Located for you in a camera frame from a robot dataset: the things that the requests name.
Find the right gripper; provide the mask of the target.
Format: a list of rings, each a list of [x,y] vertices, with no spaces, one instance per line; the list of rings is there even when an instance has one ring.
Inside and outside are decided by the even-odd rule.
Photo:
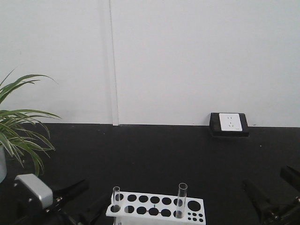
[[[280,176],[293,188],[300,187],[300,172],[290,166],[280,170]],[[271,203],[270,198],[251,180],[243,180],[242,188],[259,216],[261,225],[299,225],[300,197],[291,203]]]

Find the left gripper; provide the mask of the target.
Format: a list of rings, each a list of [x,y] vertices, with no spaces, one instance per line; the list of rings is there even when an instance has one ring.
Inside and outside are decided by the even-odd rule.
[[[80,180],[68,185],[51,185],[53,203],[66,204],[89,189],[87,180]],[[109,195],[103,195],[92,203],[86,211],[79,214],[79,222],[63,209],[45,209],[33,215],[23,203],[17,204],[17,219],[14,225],[94,225],[111,203]]]

